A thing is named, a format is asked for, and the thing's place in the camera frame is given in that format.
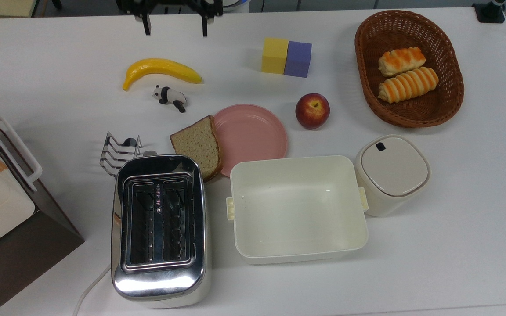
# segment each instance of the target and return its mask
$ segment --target white canister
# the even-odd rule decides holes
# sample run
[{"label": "white canister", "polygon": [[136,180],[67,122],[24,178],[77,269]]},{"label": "white canister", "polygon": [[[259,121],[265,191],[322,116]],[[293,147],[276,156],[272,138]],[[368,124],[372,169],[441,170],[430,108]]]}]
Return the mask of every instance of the white canister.
[{"label": "white canister", "polygon": [[430,180],[430,166],[412,142],[400,135],[382,136],[364,146],[355,160],[371,216],[386,216],[414,198]]}]

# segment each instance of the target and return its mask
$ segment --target wicker basket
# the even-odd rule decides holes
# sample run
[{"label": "wicker basket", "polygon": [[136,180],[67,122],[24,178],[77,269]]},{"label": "wicker basket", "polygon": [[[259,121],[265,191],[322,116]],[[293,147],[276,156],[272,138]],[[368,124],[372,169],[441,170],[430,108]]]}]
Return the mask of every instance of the wicker basket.
[{"label": "wicker basket", "polygon": [[[378,99],[386,78],[378,59],[386,51],[419,47],[438,75],[435,90],[424,96],[389,104]],[[464,98],[464,82],[450,40],[433,22],[409,11],[388,10],[367,18],[355,36],[357,63],[364,96],[378,118],[406,128],[437,126],[458,112]]]}]

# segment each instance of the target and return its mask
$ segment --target bread roll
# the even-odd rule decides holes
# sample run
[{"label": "bread roll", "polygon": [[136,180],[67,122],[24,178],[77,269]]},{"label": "bread roll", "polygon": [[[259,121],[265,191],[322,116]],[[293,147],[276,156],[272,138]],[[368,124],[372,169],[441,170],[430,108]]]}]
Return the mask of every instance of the bread roll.
[{"label": "bread roll", "polygon": [[419,47],[401,48],[385,52],[378,60],[378,69],[383,76],[393,77],[408,70],[423,66],[425,56]]},{"label": "bread roll", "polygon": [[438,76],[431,68],[421,67],[389,78],[380,84],[378,98],[393,103],[422,96],[436,88]]}]

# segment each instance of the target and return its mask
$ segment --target foam block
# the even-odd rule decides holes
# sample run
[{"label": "foam block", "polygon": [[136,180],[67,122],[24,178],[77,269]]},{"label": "foam block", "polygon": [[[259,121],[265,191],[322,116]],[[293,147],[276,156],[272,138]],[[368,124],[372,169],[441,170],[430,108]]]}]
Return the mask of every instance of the foam block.
[{"label": "foam block", "polygon": [[290,41],[284,74],[287,76],[307,78],[310,62],[311,44]]},{"label": "foam block", "polygon": [[262,72],[284,74],[289,41],[281,38],[265,38],[263,46]]}]

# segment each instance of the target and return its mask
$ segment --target yellow banana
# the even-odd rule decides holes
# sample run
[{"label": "yellow banana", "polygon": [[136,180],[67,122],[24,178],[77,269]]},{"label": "yellow banana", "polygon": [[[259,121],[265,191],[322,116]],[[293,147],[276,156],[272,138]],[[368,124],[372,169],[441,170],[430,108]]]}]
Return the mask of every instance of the yellow banana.
[{"label": "yellow banana", "polygon": [[173,60],[163,58],[147,58],[135,62],[126,71],[126,80],[122,88],[128,91],[130,86],[138,79],[149,74],[165,74],[175,78],[191,82],[202,82],[201,76],[192,68],[189,68]]}]

